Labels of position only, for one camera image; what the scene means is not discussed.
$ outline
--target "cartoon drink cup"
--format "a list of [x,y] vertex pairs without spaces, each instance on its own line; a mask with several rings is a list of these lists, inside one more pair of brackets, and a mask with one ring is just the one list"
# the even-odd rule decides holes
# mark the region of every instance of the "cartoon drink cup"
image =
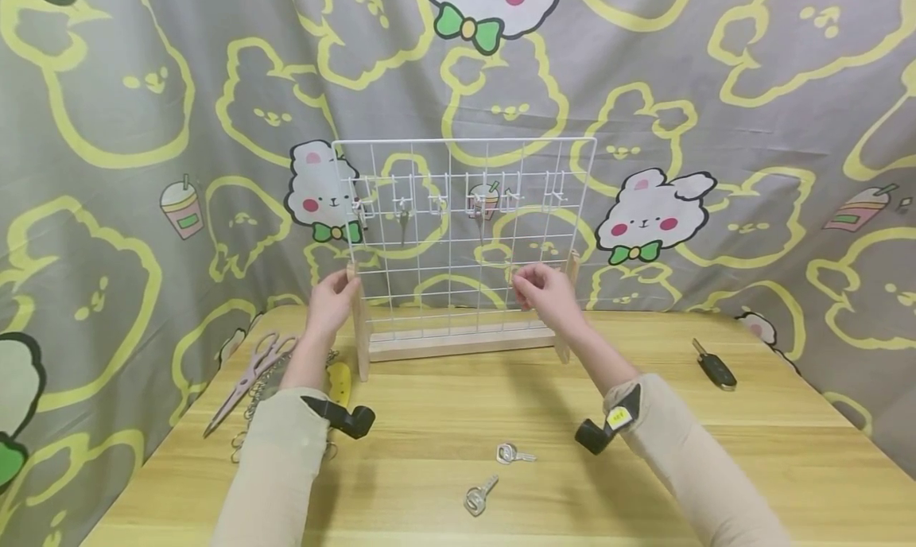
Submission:
[[824,229],[843,229],[855,233],[887,207],[891,202],[891,192],[895,189],[898,189],[897,184],[870,187],[856,193],[837,210],[836,214],[833,214],[832,219],[824,225]]
[[171,184],[162,192],[159,205],[182,239],[187,239],[204,228],[197,190],[189,183],[187,174],[184,180]]
[[493,181],[489,187],[476,185],[468,196],[468,210],[483,209],[483,217],[487,221],[493,218],[496,209],[499,209],[499,181]]

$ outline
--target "black car key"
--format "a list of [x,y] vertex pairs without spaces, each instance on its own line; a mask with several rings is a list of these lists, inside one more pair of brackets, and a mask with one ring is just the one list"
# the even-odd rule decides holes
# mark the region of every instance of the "black car key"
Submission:
[[725,362],[715,354],[710,354],[706,352],[706,349],[703,348],[703,344],[697,340],[693,339],[693,347],[697,349],[697,352],[700,353],[697,356],[697,361],[700,363],[700,368],[703,368],[703,372],[706,373],[706,376],[712,380],[712,384],[716,384],[722,390],[727,390],[729,392],[733,391],[739,381],[735,378],[735,375],[725,366]]

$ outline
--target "key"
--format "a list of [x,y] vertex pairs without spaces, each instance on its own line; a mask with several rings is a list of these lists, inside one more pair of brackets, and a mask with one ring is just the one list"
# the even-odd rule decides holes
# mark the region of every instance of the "key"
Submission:
[[468,510],[470,515],[477,517],[487,509],[487,495],[492,491],[493,486],[499,481],[499,475],[494,475],[487,480],[483,487],[471,487],[468,494],[464,496],[464,509]]
[[474,210],[474,221],[477,223],[477,231],[480,233],[480,245],[483,246],[483,210]]
[[703,368],[703,372],[712,381],[712,384],[716,384],[722,390],[729,392],[734,390],[739,381],[728,369],[728,366],[725,366],[725,362],[719,356],[706,352],[703,344],[700,344],[697,338],[693,339],[693,347],[700,353],[697,356],[697,361],[700,363],[700,368]]
[[500,444],[496,446],[496,461],[501,464],[511,464],[512,462],[534,462],[536,456],[530,453],[519,453],[518,448],[512,444]]
[[404,246],[404,240],[406,238],[406,224],[410,221],[410,210],[405,208],[402,204],[402,214],[398,218],[398,221],[402,224],[402,246]]

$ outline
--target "light wood tabletop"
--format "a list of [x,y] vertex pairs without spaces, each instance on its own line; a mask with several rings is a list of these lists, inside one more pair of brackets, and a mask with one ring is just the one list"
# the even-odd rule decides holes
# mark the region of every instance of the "light wood tabletop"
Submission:
[[[916,545],[916,483],[741,324],[704,314],[587,316],[641,370],[669,381],[795,545]],[[291,306],[258,321],[84,545],[207,544],[235,474],[230,440],[243,430],[246,401],[208,439],[201,432],[254,344],[304,322],[305,308]],[[694,336],[729,365],[737,391],[704,376]],[[335,348],[355,357],[351,329]],[[303,545],[698,545],[622,440],[601,456],[574,442],[581,421],[600,420],[602,398],[578,361],[562,365],[552,348],[373,364],[368,383],[355,379],[357,404],[378,419],[362,440],[333,435],[339,451],[315,480]],[[504,442],[538,461],[499,464]],[[494,474],[487,510],[472,518],[464,493]]]

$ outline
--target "beige sleeve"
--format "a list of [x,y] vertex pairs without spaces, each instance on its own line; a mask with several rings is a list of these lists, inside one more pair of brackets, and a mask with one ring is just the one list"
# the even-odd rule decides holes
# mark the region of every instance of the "beige sleeve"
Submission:
[[623,438],[674,496],[709,547],[783,547],[790,537],[740,467],[656,374],[610,389],[604,413],[635,384],[642,386],[637,421]]
[[300,396],[326,398],[319,390],[294,388],[258,404],[211,546],[301,544],[312,481],[327,444],[328,421]]

